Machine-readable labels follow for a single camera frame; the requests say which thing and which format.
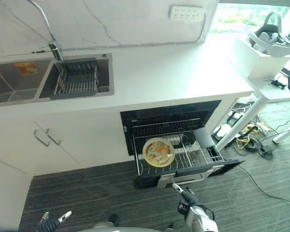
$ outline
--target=drawer handle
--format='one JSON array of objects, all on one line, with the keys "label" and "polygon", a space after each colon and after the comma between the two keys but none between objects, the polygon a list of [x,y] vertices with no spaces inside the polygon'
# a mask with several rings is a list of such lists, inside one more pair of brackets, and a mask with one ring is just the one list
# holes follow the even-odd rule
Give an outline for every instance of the drawer handle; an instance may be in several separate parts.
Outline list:
[{"label": "drawer handle", "polygon": [[178,185],[185,185],[185,184],[190,184],[190,183],[195,183],[195,182],[199,182],[199,181],[203,181],[205,179],[205,177],[203,176],[203,174],[200,174],[201,179],[197,179],[197,180],[187,180],[187,181],[181,181],[181,182],[177,182]]},{"label": "drawer handle", "polygon": [[47,135],[47,137],[48,138],[50,138],[56,145],[60,145],[60,143],[61,143],[61,140],[58,140],[58,141],[56,141],[50,134],[49,134],[49,132],[50,132],[50,129],[48,128],[47,130],[46,130],[46,135]]},{"label": "drawer handle", "polygon": [[43,144],[44,146],[49,146],[50,141],[48,141],[47,143],[44,142],[42,139],[40,139],[40,138],[37,136],[37,132],[38,132],[38,130],[34,130],[34,133],[33,133],[34,138],[36,138],[36,139],[37,139],[41,144]]}]

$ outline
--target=open dishwasher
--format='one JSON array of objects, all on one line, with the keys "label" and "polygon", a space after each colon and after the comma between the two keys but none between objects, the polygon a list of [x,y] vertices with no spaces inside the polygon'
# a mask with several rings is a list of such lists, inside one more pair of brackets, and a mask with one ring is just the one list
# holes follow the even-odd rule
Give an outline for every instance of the open dishwasher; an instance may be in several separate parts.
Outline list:
[{"label": "open dishwasher", "polygon": [[[202,181],[241,163],[225,160],[204,127],[219,103],[199,102],[120,113],[127,149],[135,159],[136,189],[165,188],[173,180],[179,184]],[[173,162],[163,168],[151,166],[142,154],[146,141],[155,137],[167,139],[175,149]]]}]

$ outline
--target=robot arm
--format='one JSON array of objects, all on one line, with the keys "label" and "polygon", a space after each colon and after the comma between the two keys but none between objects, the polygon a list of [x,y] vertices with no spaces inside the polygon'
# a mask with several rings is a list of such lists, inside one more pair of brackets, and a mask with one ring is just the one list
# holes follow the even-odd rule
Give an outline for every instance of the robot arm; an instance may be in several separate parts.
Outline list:
[{"label": "robot arm", "polygon": [[59,217],[58,219],[56,218],[50,218],[49,212],[45,212],[43,217],[40,220],[37,232],[54,232],[59,228],[61,223],[65,221],[69,216],[71,216],[72,212],[69,211]]},{"label": "robot arm", "polygon": [[193,232],[218,232],[217,224],[206,214],[206,207],[199,204],[197,196],[192,190],[183,190],[179,185],[173,183],[174,189],[180,193],[185,200],[178,205],[178,212],[184,215],[185,222]]}]

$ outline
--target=floor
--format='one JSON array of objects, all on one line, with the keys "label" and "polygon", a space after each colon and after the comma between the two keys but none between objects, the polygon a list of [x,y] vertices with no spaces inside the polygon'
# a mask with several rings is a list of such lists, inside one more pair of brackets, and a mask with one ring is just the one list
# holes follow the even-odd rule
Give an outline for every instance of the floor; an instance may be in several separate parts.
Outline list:
[{"label": "floor", "polygon": [[[275,128],[290,120],[290,102],[268,104],[258,115]],[[287,128],[280,127],[278,132]],[[232,147],[224,149],[222,155],[246,160],[242,166],[264,191],[290,200],[290,137],[280,145],[274,145],[271,139],[264,143],[275,148],[271,161],[257,153],[239,156]],[[176,211],[180,196],[172,188],[135,190],[134,177],[132,162],[36,176],[19,231],[34,231],[44,212],[51,209],[56,217],[72,211],[59,232],[89,229],[106,221],[111,213],[119,215],[120,226],[163,231],[174,222],[180,231],[188,232]],[[290,231],[290,203],[262,194],[240,168],[189,186],[215,212],[219,232]]]}]

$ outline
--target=plate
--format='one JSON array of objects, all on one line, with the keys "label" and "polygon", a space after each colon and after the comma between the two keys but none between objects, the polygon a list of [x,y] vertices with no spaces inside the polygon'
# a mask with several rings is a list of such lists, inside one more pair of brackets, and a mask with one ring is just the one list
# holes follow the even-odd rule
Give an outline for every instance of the plate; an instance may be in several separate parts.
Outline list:
[{"label": "plate", "polygon": [[149,139],[143,146],[143,155],[150,165],[163,168],[170,165],[175,158],[173,145],[163,138]]}]

